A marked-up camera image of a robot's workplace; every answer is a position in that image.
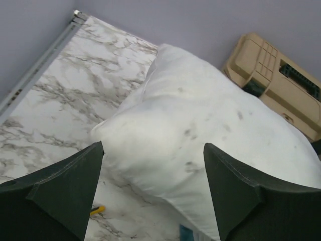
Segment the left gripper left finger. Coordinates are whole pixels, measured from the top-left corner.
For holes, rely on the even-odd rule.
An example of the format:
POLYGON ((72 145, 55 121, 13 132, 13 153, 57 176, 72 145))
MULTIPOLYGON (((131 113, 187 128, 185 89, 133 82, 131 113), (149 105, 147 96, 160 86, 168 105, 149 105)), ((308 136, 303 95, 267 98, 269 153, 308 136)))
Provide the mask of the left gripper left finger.
POLYGON ((104 155, 101 142, 1 184, 1 240, 84 240, 104 155))

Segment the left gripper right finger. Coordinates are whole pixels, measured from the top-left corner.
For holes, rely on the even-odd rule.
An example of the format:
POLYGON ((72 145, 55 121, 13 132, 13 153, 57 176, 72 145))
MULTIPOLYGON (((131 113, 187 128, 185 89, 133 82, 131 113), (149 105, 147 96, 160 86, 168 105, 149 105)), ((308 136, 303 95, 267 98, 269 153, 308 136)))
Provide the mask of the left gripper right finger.
POLYGON ((204 162, 221 240, 320 240, 320 189, 263 173, 210 143, 204 162))

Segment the white pillow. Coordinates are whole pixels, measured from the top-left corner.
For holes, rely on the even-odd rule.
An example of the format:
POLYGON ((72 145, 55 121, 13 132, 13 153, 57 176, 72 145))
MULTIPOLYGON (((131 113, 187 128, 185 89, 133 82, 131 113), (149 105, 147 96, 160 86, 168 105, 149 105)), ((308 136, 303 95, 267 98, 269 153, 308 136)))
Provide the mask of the white pillow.
POLYGON ((96 125, 108 170, 194 232, 220 240, 203 150, 295 184, 320 188, 320 160, 307 138, 260 99, 192 53, 159 46, 144 83, 96 125))

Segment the white pillowcase blue trim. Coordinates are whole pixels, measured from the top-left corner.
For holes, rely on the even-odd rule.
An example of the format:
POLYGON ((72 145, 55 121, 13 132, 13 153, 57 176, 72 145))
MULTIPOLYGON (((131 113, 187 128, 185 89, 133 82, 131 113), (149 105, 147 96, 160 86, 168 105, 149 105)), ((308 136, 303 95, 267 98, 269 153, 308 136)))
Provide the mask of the white pillowcase blue trim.
POLYGON ((180 241, 194 241, 193 231, 180 224, 180 241))

